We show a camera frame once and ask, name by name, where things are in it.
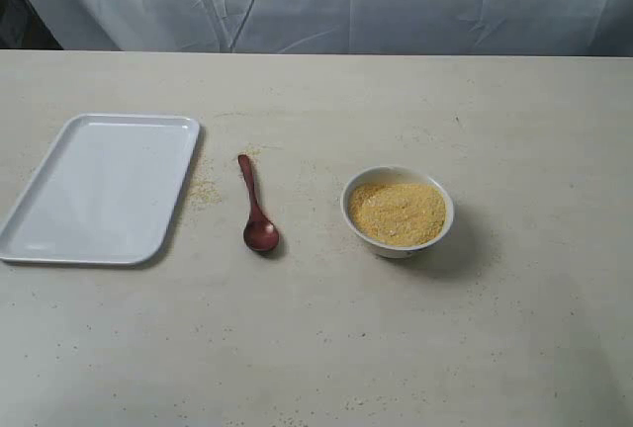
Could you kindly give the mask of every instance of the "white tray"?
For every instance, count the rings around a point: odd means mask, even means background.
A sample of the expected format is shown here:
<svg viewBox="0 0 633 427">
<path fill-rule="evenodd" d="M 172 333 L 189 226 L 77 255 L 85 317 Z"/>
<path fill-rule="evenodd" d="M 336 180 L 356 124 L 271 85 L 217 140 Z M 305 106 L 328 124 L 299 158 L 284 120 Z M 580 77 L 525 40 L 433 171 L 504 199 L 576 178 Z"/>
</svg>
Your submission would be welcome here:
<svg viewBox="0 0 633 427">
<path fill-rule="evenodd" d="M 68 121 L 0 226 L 0 259 L 136 264 L 165 237 L 200 126 L 181 117 Z"/>
</svg>

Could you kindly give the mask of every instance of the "white cloth backdrop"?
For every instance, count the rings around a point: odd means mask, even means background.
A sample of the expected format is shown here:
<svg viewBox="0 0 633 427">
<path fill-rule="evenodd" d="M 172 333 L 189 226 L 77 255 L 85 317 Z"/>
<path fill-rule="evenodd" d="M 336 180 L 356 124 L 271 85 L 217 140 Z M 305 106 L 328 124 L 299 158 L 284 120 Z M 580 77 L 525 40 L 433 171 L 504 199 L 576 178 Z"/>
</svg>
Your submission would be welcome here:
<svg viewBox="0 0 633 427">
<path fill-rule="evenodd" d="M 65 48 L 633 55 L 633 0 L 31 0 Z"/>
</svg>

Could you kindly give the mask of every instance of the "ceramic bowl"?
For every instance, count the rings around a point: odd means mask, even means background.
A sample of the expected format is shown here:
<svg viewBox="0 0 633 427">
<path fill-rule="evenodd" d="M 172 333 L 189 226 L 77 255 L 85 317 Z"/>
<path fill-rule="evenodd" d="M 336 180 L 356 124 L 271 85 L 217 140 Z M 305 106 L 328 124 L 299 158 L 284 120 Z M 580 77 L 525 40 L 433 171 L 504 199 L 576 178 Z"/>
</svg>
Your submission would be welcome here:
<svg viewBox="0 0 633 427">
<path fill-rule="evenodd" d="M 366 183 L 424 183 L 432 185 L 442 195 L 444 199 L 444 206 L 446 208 L 446 218 L 444 219 L 444 225 L 440 233 L 424 244 L 417 246 L 400 247 L 390 246 L 389 244 L 383 244 L 371 237 L 363 234 L 352 222 L 349 216 L 349 199 L 354 189 L 360 185 Z M 416 172 L 410 168 L 401 167 L 398 165 L 381 165 L 378 167 L 371 167 L 363 170 L 359 174 L 352 177 L 352 179 L 345 185 L 343 193 L 340 197 L 340 209 L 343 212 L 343 217 L 349 225 L 349 227 L 356 233 L 358 237 L 365 243 L 365 245 L 374 253 L 393 259 L 402 259 L 410 257 L 413 254 L 421 251 L 425 247 L 431 246 L 439 241 L 446 235 L 451 225 L 453 224 L 453 218 L 455 217 L 455 208 L 453 206 L 453 200 L 448 195 L 444 187 L 442 187 L 434 178 L 420 172 Z"/>
</svg>

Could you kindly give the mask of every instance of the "table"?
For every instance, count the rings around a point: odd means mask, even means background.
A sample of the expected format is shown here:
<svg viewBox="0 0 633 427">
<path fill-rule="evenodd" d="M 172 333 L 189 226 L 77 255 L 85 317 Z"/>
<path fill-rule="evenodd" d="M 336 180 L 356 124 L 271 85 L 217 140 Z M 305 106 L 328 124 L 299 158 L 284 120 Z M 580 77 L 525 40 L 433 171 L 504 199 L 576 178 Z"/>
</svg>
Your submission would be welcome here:
<svg viewBox="0 0 633 427">
<path fill-rule="evenodd" d="M 1 51 L 0 96 L 0 214 L 72 116 L 205 127 L 151 263 L 0 266 L 1 425 L 632 424 L 633 60 Z M 380 163 L 457 205 L 416 259 L 340 215 Z"/>
</svg>

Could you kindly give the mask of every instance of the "cornmeal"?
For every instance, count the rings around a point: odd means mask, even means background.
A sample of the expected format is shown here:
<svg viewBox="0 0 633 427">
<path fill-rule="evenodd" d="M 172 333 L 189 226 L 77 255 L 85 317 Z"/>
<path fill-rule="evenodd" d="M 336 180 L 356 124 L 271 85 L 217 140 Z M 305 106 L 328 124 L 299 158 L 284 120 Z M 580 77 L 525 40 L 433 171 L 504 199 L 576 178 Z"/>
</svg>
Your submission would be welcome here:
<svg viewBox="0 0 633 427">
<path fill-rule="evenodd" d="M 417 183 L 365 184 L 352 192 L 349 214 L 356 227 L 392 246 L 424 244 L 437 236 L 446 218 L 442 195 Z"/>
</svg>

